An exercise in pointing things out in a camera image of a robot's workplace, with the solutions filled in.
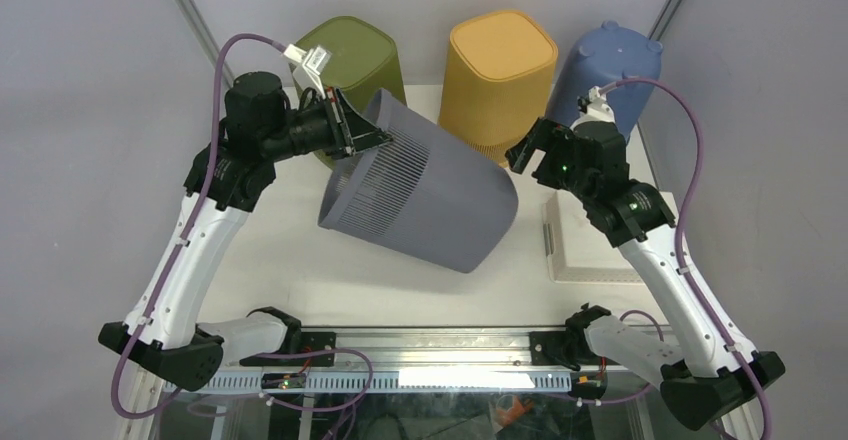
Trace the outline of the olive green mesh bin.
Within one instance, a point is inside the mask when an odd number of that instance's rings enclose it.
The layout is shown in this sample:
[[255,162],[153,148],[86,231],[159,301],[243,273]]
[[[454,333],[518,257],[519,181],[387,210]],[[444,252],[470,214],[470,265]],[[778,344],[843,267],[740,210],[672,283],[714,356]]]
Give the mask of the olive green mesh bin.
[[358,17],[330,18],[284,48],[296,49],[297,60],[316,48],[326,51],[328,58],[321,62],[322,85],[339,88],[358,112],[364,111],[381,89],[407,103],[395,41]]

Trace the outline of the yellow mesh bin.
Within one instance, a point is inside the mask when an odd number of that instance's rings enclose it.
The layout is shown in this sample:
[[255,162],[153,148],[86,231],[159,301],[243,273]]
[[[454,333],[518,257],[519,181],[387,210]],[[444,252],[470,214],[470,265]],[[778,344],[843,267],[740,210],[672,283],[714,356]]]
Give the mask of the yellow mesh bin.
[[506,166],[506,151],[545,111],[557,60],[555,41],[520,10],[457,24],[449,35],[438,124]]

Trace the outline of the grey mesh bin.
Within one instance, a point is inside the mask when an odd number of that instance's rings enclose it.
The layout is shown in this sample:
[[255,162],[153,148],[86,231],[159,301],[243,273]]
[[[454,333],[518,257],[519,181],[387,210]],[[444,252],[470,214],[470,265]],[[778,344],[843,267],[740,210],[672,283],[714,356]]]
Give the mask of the grey mesh bin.
[[517,215],[509,174],[385,89],[363,115],[393,139],[336,163],[318,226],[457,272],[475,270]]

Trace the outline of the large blue plastic bucket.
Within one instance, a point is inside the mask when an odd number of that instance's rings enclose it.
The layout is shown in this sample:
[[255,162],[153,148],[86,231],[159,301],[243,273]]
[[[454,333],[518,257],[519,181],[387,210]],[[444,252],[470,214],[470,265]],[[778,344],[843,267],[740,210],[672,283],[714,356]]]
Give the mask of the large blue plastic bucket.
[[577,101],[594,87],[622,79],[660,78],[664,46],[613,20],[583,34],[571,47],[554,83],[544,116],[570,126]]

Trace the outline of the white perforated plastic basket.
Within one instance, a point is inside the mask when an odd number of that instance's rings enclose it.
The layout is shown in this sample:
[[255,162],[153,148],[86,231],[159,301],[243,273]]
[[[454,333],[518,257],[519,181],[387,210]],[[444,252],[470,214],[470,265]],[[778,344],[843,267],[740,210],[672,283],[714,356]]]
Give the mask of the white perforated plastic basket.
[[641,284],[639,273],[587,218],[582,203],[554,192],[542,208],[550,279],[555,283]]

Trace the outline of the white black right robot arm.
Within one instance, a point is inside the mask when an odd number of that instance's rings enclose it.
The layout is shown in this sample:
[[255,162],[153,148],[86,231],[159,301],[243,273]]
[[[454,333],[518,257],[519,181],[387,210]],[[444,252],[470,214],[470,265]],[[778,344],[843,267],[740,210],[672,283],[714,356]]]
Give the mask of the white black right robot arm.
[[709,292],[676,238],[678,222],[659,191],[631,178],[627,145],[614,123],[570,129],[538,118],[507,151],[510,169],[523,172],[537,151],[544,155],[533,178],[581,203],[590,224],[641,277],[678,341],[669,346],[600,306],[585,305],[566,321],[566,366],[605,357],[628,368],[656,387],[690,430],[743,406],[785,374],[780,356],[755,347]]

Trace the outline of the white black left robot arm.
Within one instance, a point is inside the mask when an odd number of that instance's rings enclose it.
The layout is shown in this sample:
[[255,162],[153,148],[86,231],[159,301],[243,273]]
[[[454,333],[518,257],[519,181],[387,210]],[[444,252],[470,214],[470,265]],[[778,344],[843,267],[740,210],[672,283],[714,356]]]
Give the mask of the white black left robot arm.
[[225,365],[265,355],[277,366],[301,352],[298,319],[273,307],[202,323],[198,316],[223,256],[276,178],[276,164],[321,151],[347,159],[392,142],[334,87],[298,102],[269,72],[239,76],[226,91],[210,144],[194,158],[171,245],[133,310],[105,324],[101,345],[173,386],[195,392]]

